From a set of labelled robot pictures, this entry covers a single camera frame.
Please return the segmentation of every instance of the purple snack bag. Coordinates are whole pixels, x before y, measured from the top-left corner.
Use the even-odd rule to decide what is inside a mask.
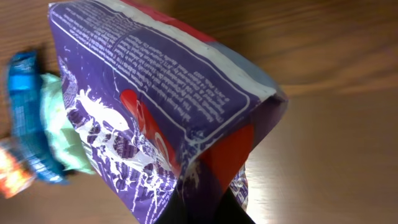
[[[244,161],[287,98],[211,37],[133,2],[50,5],[68,119],[88,158],[140,223],[174,190],[211,220],[226,189],[246,208]]]

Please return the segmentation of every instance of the plastic packaging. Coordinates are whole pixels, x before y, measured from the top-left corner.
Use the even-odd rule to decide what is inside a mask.
[[[40,121],[40,89],[36,53],[18,53],[11,58],[8,71],[8,92],[11,100],[12,133],[38,179],[51,184],[66,184],[62,165],[50,151]]]
[[[64,170],[77,170],[94,174],[79,134],[67,118],[62,99],[62,81],[52,74],[41,75],[42,87],[41,115],[45,133],[55,158],[63,164]]]
[[[0,192],[11,198],[28,188],[34,177],[18,159],[18,152],[10,139],[0,140]]]
[[[213,38],[126,2],[49,9],[65,108],[89,160],[140,223],[155,223],[174,191],[198,223],[225,192],[245,207],[244,162],[287,97]]]

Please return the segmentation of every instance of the nutrition label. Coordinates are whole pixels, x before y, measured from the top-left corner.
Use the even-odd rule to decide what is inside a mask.
[[[166,102],[176,122],[219,126],[247,103],[232,84],[217,88],[227,82],[220,71],[176,40],[93,2],[73,6],[55,8],[53,20],[149,98]]]

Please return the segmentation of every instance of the blue wrapper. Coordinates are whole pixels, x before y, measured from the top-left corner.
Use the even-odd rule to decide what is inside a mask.
[[[12,132],[23,158],[38,179],[51,184],[67,184],[63,167],[53,158],[40,121],[42,83],[36,52],[18,53],[11,58],[8,92],[14,124]]]

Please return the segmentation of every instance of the wooden table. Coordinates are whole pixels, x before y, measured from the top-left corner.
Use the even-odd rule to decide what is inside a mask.
[[[142,2],[243,54],[291,97],[283,120],[247,162],[248,213],[257,223],[398,222],[396,0]],[[3,0],[0,21],[2,66],[13,53],[41,45],[47,70],[58,70],[47,1]],[[4,135],[4,103],[0,113]],[[37,183],[0,200],[0,222],[134,218],[99,177],[78,175],[68,187]]]

